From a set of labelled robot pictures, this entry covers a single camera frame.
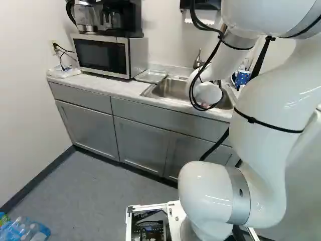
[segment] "floor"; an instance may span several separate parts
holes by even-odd
[[[174,188],[76,152],[10,217],[26,215],[44,223],[51,241],[124,241],[128,205],[177,199]]]

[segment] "sink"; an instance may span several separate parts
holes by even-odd
[[[154,98],[154,99],[166,99],[172,101],[178,101],[180,103],[191,105],[190,99],[185,95],[185,87],[187,81],[183,79],[166,78],[160,81],[157,85],[151,85],[145,90],[141,96]],[[234,105],[230,98],[227,88],[230,88],[226,84],[222,84],[222,92],[224,93],[223,99],[216,105],[218,109],[233,109]]]

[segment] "power outlet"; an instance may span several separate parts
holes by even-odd
[[[51,49],[51,54],[52,54],[52,55],[57,55],[58,52],[57,52],[57,49],[54,47],[54,44],[57,44],[57,41],[56,41],[56,40],[51,40],[51,41],[49,41],[49,45],[50,45],[50,49]]]

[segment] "cabinet door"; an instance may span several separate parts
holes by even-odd
[[[115,117],[121,162],[163,175],[171,133]]]
[[[75,145],[119,161],[111,115],[61,101],[56,104]]]
[[[164,176],[176,181],[183,165],[190,161],[199,160],[199,158],[213,145],[213,142],[173,133]],[[208,156],[206,161],[226,165],[232,155],[232,148],[221,145],[216,151]]]

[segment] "countertop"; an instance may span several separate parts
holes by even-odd
[[[134,80],[114,79],[111,77],[100,77],[88,74],[79,74],[65,79],[58,79],[53,78],[52,76],[47,76],[47,80],[49,82],[88,90],[100,94],[106,94],[111,97],[117,97],[169,110],[198,115],[227,123],[230,122],[233,113],[232,109],[221,110],[216,108],[208,111],[198,111],[194,109],[190,104],[140,96],[140,94],[143,93],[150,86],[150,84]]]

